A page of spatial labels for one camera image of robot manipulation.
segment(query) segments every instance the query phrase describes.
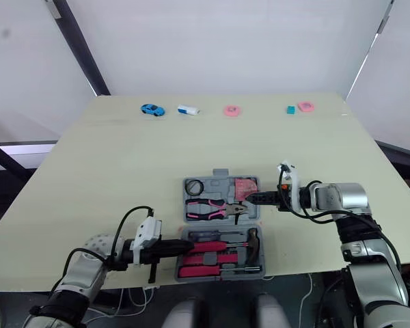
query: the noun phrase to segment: hammer head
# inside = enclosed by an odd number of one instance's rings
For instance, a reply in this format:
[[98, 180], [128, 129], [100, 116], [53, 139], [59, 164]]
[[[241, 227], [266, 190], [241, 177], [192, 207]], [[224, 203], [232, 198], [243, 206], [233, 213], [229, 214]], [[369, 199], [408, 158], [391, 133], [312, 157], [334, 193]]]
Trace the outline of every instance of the hammer head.
[[251, 228], [247, 231], [247, 265], [254, 265], [258, 259], [260, 252], [260, 239], [257, 235], [257, 229]]

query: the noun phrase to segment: blue toy car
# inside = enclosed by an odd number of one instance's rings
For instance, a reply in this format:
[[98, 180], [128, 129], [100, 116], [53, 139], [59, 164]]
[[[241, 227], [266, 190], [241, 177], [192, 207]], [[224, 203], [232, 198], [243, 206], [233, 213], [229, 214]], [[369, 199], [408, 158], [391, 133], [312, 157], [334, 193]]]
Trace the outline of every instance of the blue toy car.
[[164, 108], [152, 104], [141, 106], [141, 111], [145, 114], [153, 114], [155, 116], [162, 116], [165, 114]]

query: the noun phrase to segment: toolbox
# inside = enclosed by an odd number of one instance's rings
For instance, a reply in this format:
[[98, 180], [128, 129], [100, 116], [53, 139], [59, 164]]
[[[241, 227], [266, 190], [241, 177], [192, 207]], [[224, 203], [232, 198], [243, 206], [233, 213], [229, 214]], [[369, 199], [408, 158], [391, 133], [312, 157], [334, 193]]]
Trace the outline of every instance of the toolbox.
[[228, 169], [214, 169], [212, 176], [183, 180], [184, 221], [188, 225], [181, 239], [194, 242], [195, 248], [178, 256], [176, 281], [249, 280], [265, 276], [263, 237], [256, 224], [260, 207], [245, 201], [240, 188], [236, 193], [236, 183], [260, 188], [255, 176], [230, 176]]

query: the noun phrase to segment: white eraser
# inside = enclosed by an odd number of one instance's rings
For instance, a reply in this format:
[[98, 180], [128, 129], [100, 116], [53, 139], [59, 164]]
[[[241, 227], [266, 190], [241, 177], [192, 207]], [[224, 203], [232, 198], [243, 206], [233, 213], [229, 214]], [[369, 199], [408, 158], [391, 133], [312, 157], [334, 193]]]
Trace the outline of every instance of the white eraser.
[[179, 105], [178, 112], [182, 114], [197, 115], [199, 113], [199, 109], [197, 109], [196, 107]]

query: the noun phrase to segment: black cable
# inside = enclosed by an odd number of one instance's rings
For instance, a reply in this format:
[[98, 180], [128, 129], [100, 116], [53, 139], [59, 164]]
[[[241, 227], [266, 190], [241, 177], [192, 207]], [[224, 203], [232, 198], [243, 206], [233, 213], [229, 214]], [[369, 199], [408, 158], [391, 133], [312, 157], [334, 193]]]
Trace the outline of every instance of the black cable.
[[137, 206], [137, 207], [134, 207], [134, 208], [132, 208], [131, 210], [128, 210], [127, 212], [126, 212], [126, 214], [123, 216], [123, 219], [121, 220], [121, 222], [120, 222], [120, 224], [118, 225], [118, 228], [117, 228], [117, 232], [115, 233], [115, 237], [114, 237], [114, 240], [113, 240], [113, 243], [112, 243], [112, 248], [111, 248], [111, 254], [109, 255], [109, 259], [110, 259], [110, 261], [114, 261], [114, 258], [115, 258], [115, 246], [117, 246], [117, 240], [118, 240], [118, 237], [119, 237], [119, 235], [120, 235], [120, 231], [122, 230], [122, 228], [123, 228], [123, 224], [124, 224], [124, 222], [126, 221], [126, 219], [127, 219], [127, 217], [132, 213], [132, 212], [134, 212], [134, 211], [136, 211], [136, 210], [140, 210], [140, 209], [146, 209], [146, 210], [148, 210], [148, 217], [151, 217], [151, 216], [153, 216], [153, 208], [151, 208], [151, 207], [149, 207], [149, 206]]
[[[322, 183], [322, 181], [319, 181], [319, 180], [313, 180], [313, 181], [311, 181], [309, 184], [307, 184], [307, 186], [306, 186], [305, 189], [303, 190], [303, 194], [310, 196], [310, 187], [311, 187], [312, 185], [314, 185], [315, 183]], [[307, 216], [307, 218], [308, 218], [310, 221], [314, 222], [314, 223], [317, 223], [317, 224], [326, 224], [326, 223], [331, 223], [331, 222], [334, 221], [333, 219], [324, 220], [324, 221], [318, 221], [318, 220], [316, 220], [316, 219], [313, 219], [312, 216], [311, 216], [310, 214], [308, 214], [308, 212], [307, 212], [307, 210], [305, 209], [305, 207], [303, 207], [303, 206], [301, 205], [301, 208], [302, 208], [302, 211], [304, 212], [305, 216]]]
[[64, 265], [64, 270], [62, 271], [62, 277], [64, 277], [67, 274], [68, 266], [70, 265], [71, 258], [73, 257], [74, 253], [76, 253], [77, 251], [81, 251], [82, 253], [87, 253], [89, 255], [92, 255], [95, 258], [97, 258], [98, 260], [100, 260], [103, 264], [106, 264], [107, 260], [103, 256], [101, 256], [100, 254], [97, 254], [95, 251], [90, 251], [89, 249], [86, 249], [86, 248], [78, 247], [78, 248], [73, 249], [68, 254], [66, 264]]
[[282, 176], [284, 174], [284, 168], [281, 170], [281, 173], [279, 174], [279, 180], [278, 180], [278, 191], [279, 191], [279, 196], [281, 197], [282, 201], [284, 202], [284, 205], [286, 206], [286, 208], [294, 215], [296, 215], [297, 217], [300, 217], [302, 219], [309, 219], [310, 221], [313, 221], [314, 223], [317, 224], [326, 224], [326, 223], [331, 223], [334, 222], [333, 219], [329, 219], [329, 220], [325, 220], [325, 221], [317, 221], [315, 220], [315, 218], [317, 218], [317, 216], [314, 215], [300, 215], [299, 213], [295, 212], [293, 210], [293, 208], [288, 204], [286, 198], [284, 197], [284, 194], [282, 193]]
[[279, 180], [278, 180], [278, 190], [279, 190], [279, 196], [281, 197], [281, 199], [284, 202], [284, 205], [288, 208], [288, 210], [296, 215], [297, 217], [300, 217], [302, 219], [309, 219], [311, 221], [313, 221], [314, 223], [317, 224], [326, 224], [326, 223], [330, 223], [330, 222], [334, 222], [333, 219], [330, 220], [325, 220], [325, 221], [317, 221], [315, 219], [319, 218], [319, 217], [324, 217], [325, 215], [331, 215], [331, 214], [343, 214], [343, 215], [348, 215], [349, 217], [353, 217], [354, 219], [359, 220], [360, 222], [366, 224], [367, 226], [371, 227], [372, 229], [378, 230], [378, 234], [379, 236], [387, 243], [387, 245], [389, 246], [390, 250], [392, 251], [394, 257], [395, 257], [395, 262], [396, 262], [396, 268], [398, 269], [399, 272], [401, 272], [401, 261], [398, 255], [398, 252], [396, 251], [396, 248], [394, 247], [393, 243], [388, 239], [388, 237], [386, 237], [386, 235], [384, 235], [384, 233], [381, 232], [381, 228], [379, 225], [377, 225], [376, 223], [373, 223], [369, 220], [367, 220], [365, 217], [362, 217], [360, 215], [356, 215], [355, 213], [349, 212], [347, 210], [326, 210], [325, 212], [322, 212], [320, 214], [317, 215], [308, 215], [308, 213], [306, 213], [307, 215], [300, 215], [299, 213], [296, 213], [293, 208], [291, 206], [289, 206], [286, 198], [284, 197], [284, 194], [282, 193], [282, 176], [284, 174], [284, 168], [282, 168], [281, 173], [279, 174]]
[[106, 262], [107, 262], [107, 260], [106, 260], [105, 258], [103, 258], [101, 255], [99, 255], [99, 254], [97, 254], [96, 252], [91, 251], [91, 250], [89, 250], [89, 249], [80, 248], [80, 247], [73, 249], [73, 250], [68, 254], [67, 261], [66, 261], [66, 263], [65, 263], [65, 265], [64, 265], [64, 270], [62, 271], [62, 277], [53, 285], [53, 287], [52, 287], [52, 289], [51, 289], [51, 291], [50, 291], [50, 294], [52, 294], [52, 293], [55, 291], [57, 285], [59, 285], [59, 283], [61, 282], [61, 280], [63, 280], [63, 278], [66, 276], [67, 271], [68, 271], [68, 266], [70, 265], [71, 258], [73, 257], [74, 253], [76, 253], [76, 252], [78, 252], [78, 251], [81, 251], [82, 253], [87, 253], [87, 254], [89, 254], [89, 255], [91, 255], [91, 256], [94, 256], [95, 258], [97, 258], [98, 260], [100, 260], [103, 264], [106, 264]]
[[325, 301], [325, 296], [342, 281], [342, 277], [338, 277], [334, 280], [326, 289], [323, 290], [322, 296], [320, 297], [319, 306], [316, 313], [316, 321], [314, 321], [314, 328], [318, 328], [320, 317], [322, 316], [323, 302]]

